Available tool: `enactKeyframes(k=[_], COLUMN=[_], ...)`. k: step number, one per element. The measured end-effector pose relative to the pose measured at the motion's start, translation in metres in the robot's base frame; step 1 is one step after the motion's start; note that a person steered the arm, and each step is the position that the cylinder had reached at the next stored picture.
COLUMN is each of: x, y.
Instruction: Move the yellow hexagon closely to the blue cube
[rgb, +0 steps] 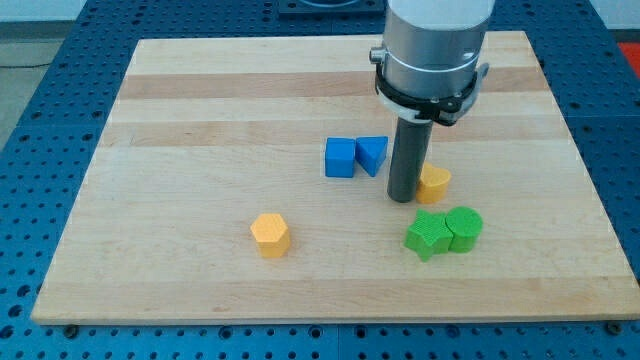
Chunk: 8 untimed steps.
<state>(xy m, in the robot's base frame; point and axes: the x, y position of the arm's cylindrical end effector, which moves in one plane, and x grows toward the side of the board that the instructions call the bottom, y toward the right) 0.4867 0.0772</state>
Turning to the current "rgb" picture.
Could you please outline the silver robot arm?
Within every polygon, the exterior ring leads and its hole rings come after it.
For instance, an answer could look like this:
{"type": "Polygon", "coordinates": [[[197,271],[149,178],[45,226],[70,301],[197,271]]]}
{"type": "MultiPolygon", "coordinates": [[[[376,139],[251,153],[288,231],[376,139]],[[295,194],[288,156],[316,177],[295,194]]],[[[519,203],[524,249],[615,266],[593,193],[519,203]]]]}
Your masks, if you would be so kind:
{"type": "Polygon", "coordinates": [[[453,126],[474,105],[489,65],[478,63],[494,0],[389,0],[370,50],[381,103],[416,124],[453,126]]]}

